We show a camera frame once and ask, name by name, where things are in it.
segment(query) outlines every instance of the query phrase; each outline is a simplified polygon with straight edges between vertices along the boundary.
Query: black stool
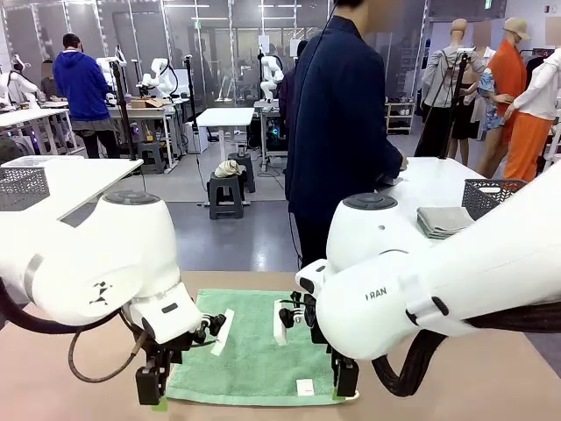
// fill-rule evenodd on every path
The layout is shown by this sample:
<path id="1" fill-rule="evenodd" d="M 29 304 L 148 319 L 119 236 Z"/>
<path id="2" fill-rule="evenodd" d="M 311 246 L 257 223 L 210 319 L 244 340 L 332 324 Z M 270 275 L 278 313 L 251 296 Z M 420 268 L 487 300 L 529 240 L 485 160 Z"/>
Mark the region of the black stool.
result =
<path id="1" fill-rule="evenodd" d="M 233 204 L 219 204 L 218 190 L 230 189 Z M 231 175 L 225 178 L 218 178 L 214 173 L 210 175 L 209 181 L 209 217 L 210 219 L 218 219 L 218 214 L 233 213 L 236 219 L 244 217 L 244 203 L 239 191 L 239 181 L 237 175 Z"/>
<path id="2" fill-rule="evenodd" d="M 244 156 L 239 156 L 237 153 L 230 153 L 228 155 L 229 160 L 234 160 L 238 165 L 245 166 L 245 172 L 247 173 L 247 189 L 250 193 L 255 193 L 255 178 L 253 177 L 253 164 L 252 156 L 246 153 Z"/>

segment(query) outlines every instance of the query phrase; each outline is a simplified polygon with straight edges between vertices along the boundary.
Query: white shirt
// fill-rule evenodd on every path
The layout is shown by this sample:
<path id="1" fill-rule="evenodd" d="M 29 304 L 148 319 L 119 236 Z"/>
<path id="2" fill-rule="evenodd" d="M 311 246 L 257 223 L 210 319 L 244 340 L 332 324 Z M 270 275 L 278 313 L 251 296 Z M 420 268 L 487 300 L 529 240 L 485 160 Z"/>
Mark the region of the white shirt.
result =
<path id="1" fill-rule="evenodd" d="M 555 50 L 555 53 L 534 70 L 528 89 L 515 99 L 515 108 L 534 117 L 555 120 L 559 87 L 561 87 L 561 48 Z"/>

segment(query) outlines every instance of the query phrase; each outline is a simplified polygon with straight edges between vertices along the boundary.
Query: white label on towel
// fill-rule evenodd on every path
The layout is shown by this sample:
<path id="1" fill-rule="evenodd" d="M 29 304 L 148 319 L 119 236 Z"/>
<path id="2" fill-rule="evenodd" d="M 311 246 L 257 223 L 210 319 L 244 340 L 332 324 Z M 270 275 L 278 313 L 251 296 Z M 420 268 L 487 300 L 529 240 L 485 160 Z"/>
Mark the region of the white label on towel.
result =
<path id="1" fill-rule="evenodd" d="M 312 379 L 297 380 L 296 388 L 298 389 L 298 396 L 313 396 L 315 394 Z"/>

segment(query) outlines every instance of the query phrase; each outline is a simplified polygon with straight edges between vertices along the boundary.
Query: person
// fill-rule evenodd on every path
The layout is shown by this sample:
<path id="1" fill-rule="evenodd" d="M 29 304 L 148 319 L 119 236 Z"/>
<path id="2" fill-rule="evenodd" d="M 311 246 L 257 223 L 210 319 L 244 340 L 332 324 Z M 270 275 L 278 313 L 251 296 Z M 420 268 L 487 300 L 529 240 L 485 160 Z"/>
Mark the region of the person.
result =
<path id="1" fill-rule="evenodd" d="M 378 29 L 376 19 L 390 19 L 391 9 L 385 1 L 338 0 L 333 18 L 296 67 L 286 196 L 303 267 L 325 259 L 341 200 L 374 191 L 407 166 L 387 140 L 384 61 L 364 41 Z"/>
<path id="2" fill-rule="evenodd" d="M 296 51 L 296 55 L 298 59 L 302 55 L 302 51 L 304 51 L 304 47 L 308 44 L 308 41 L 303 39 L 298 43 L 298 48 Z M 294 92 L 295 92 L 295 68 L 289 70 L 286 74 L 284 74 L 284 78 L 282 79 L 282 83 L 280 84 L 279 89 L 279 113 L 280 113 L 280 120 L 282 123 L 288 127 L 288 115 L 291 114 L 294 102 Z"/>
<path id="3" fill-rule="evenodd" d="M 99 158 L 97 141 L 108 158 L 119 158 L 117 126 L 110 117 L 105 96 L 110 89 L 96 61 L 83 53 L 73 33 L 62 38 L 64 51 L 54 61 L 53 74 L 59 92 L 67 98 L 73 130 L 83 140 L 89 158 Z"/>

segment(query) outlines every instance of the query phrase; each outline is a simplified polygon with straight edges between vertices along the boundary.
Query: table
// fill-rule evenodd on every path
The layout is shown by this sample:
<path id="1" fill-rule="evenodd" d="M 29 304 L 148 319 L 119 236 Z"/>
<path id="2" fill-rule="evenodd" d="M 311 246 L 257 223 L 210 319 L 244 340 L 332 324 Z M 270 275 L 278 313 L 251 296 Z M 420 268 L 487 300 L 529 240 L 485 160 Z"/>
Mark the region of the table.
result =
<path id="1" fill-rule="evenodd" d="M 294 274 L 184 272 L 182 279 L 192 296 L 202 288 L 290 291 L 295 287 Z M 31 304 L 28 308 L 40 314 Z M 0 377 L 2 419 L 528 421 L 557 419 L 561 413 L 561 380 L 520 333 L 486 331 L 447 339 L 435 353 L 421 388 L 408 398 L 390 395 L 370 363 L 361 361 L 360 398 L 353 403 L 251 408 L 170 400 L 167 413 L 138 405 L 134 374 L 144 364 L 143 352 L 116 378 L 87 384 L 68 369 L 70 340 L 69 336 L 41 336 L 12 324 L 0 331 L 0 354 L 6 361 Z M 132 345 L 131 334 L 115 318 L 80 337 L 75 363 L 86 375 L 105 375 L 126 359 Z M 401 366 L 407 347 L 408 343 L 390 353 L 394 367 Z"/>
<path id="2" fill-rule="evenodd" d="M 224 128 L 248 126 L 252 123 L 253 108 L 209 108 L 196 119 L 199 127 L 217 127 L 220 141 L 220 159 L 226 161 L 226 144 Z"/>
<path id="3" fill-rule="evenodd" d="M 63 219 L 125 175 L 142 160 L 56 160 L 45 164 L 50 196 L 23 210 L 37 218 Z"/>
<path id="4" fill-rule="evenodd" d="M 383 192 L 397 200 L 401 211 L 416 225 L 420 206 L 461 206 L 466 179 L 483 178 L 453 159 L 408 158 L 402 182 Z"/>
<path id="5" fill-rule="evenodd" d="M 167 159 L 169 160 L 169 167 L 166 168 L 164 174 L 170 173 L 175 167 L 177 167 L 178 161 L 174 158 L 174 150 L 175 152 L 177 152 L 178 156 L 183 155 L 182 148 L 180 147 L 181 132 L 177 133 L 177 126 L 176 126 L 177 122 L 175 122 L 174 107 L 175 104 L 173 105 L 169 104 L 168 106 L 159 107 L 159 108 L 128 108 L 127 107 L 127 113 L 129 115 L 130 121 L 138 120 L 139 122 L 141 122 L 142 120 L 162 120 L 164 122 L 164 136 L 166 137 Z M 108 110 L 111 118 L 114 119 L 123 118 L 121 114 L 121 109 L 119 107 L 108 107 Z M 169 130 L 167 129 L 167 124 L 166 124 L 168 119 L 173 120 L 171 127 L 172 130 L 175 132 L 174 150 L 172 149 L 171 137 L 169 135 Z M 140 132 L 140 138 L 146 139 L 142 124 L 138 124 L 138 130 Z"/>
<path id="6" fill-rule="evenodd" d="M 266 172 L 266 165 L 271 156 L 288 156 L 288 151 L 267 151 L 266 149 L 266 120 L 281 116 L 279 100 L 274 99 L 271 103 L 261 100 L 254 103 L 253 106 L 259 113 L 261 127 L 261 171 Z"/>
<path id="7" fill-rule="evenodd" d="M 30 108 L 27 110 L 5 112 L 4 114 L 0 114 L 0 128 L 7 129 L 12 126 L 16 126 L 18 128 L 19 135 L 23 136 L 21 132 L 21 127 L 24 125 L 24 123 L 29 122 L 33 131 L 36 133 L 35 137 L 37 139 L 39 151 L 41 152 L 42 155 L 46 155 L 45 145 L 43 145 L 43 141 L 41 140 L 41 130 L 39 129 L 39 122 L 42 122 L 43 126 L 45 127 L 46 135 L 49 139 L 49 144 L 51 145 L 51 153 L 58 155 L 59 152 L 54 143 L 53 131 L 51 130 L 49 117 L 57 116 L 61 114 L 64 114 L 64 116 L 68 121 L 70 138 L 72 139 L 72 143 L 74 144 L 74 151 L 72 151 L 72 153 L 78 153 L 84 148 L 83 147 L 78 148 L 78 144 L 76 143 L 76 137 L 74 136 L 74 132 L 72 131 L 72 124 L 70 123 L 68 109 L 66 108 L 58 108 L 58 109 Z M 54 120 L 53 121 L 54 124 L 57 127 L 57 131 L 62 133 L 62 127 L 60 127 L 60 124 L 57 121 L 57 119 L 54 118 L 53 120 Z"/>

